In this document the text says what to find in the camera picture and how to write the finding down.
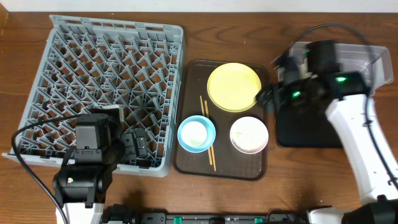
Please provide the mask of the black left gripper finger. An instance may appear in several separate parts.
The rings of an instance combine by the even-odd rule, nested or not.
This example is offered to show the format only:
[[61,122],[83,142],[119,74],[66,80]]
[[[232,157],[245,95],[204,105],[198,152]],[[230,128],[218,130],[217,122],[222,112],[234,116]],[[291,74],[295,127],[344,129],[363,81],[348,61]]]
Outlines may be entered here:
[[142,128],[134,129],[133,137],[134,147],[137,157],[143,157],[147,155],[147,141],[146,133]]
[[126,148],[123,161],[133,161],[137,158],[136,147],[132,134],[122,134],[121,140]]

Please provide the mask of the yellow round plate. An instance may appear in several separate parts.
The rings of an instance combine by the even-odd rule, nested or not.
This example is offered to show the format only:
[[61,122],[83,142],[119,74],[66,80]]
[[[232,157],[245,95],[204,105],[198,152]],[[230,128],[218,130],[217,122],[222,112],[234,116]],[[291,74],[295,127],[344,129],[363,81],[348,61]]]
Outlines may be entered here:
[[256,104],[262,88],[258,74],[241,63],[225,63],[215,68],[207,82],[210,100],[220,109],[239,113]]

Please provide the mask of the pink white bowl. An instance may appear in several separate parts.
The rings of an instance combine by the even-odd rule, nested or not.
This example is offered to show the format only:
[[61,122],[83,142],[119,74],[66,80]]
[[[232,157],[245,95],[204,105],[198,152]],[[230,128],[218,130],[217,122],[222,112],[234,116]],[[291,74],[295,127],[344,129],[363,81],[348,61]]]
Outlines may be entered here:
[[269,132],[260,119],[245,116],[232,124],[229,138],[234,148],[239,152],[257,154],[267,146]]

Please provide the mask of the light blue bowl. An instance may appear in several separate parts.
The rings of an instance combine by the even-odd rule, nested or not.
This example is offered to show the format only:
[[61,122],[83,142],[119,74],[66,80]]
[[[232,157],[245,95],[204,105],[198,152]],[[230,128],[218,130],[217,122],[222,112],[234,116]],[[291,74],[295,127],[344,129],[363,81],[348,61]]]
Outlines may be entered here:
[[180,123],[177,139],[180,146],[188,152],[204,152],[214,143],[216,128],[207,117],[190,116]]

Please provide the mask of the white cup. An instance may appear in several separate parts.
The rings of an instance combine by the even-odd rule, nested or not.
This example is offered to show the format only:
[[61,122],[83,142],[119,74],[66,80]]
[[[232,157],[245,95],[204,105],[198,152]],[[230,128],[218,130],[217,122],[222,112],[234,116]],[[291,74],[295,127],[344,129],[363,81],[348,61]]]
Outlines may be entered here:
[[186,145],[199,147],[206,141],[207,131],[200,122],[190,121],[183,126],[181,136]]

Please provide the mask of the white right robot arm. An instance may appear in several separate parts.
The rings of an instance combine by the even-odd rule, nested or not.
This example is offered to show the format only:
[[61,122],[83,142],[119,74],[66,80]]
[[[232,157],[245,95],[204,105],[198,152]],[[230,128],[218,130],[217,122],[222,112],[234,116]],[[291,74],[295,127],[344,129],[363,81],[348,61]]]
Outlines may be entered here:
[[397,161],[379,125],[373,94],[392,82],[387,48],[296,42],[275,61],[279,81],[261,90],[274,105],[277,142],[285,147],[342,147],[361,206],[307,211],[304,223],[396,223]]

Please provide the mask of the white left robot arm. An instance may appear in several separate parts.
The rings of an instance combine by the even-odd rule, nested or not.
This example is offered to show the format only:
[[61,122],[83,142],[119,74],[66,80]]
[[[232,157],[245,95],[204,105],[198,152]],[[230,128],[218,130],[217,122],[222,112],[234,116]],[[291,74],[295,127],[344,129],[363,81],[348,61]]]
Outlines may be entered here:
[[121,118],[115,110],[78,117],[76,146],[66,152],[53,178],[60,205],[58,223],[139,223],[128,205],[104,206],[118,164],[128,153],[139,154],[147,148],[144,130],[124,134]]

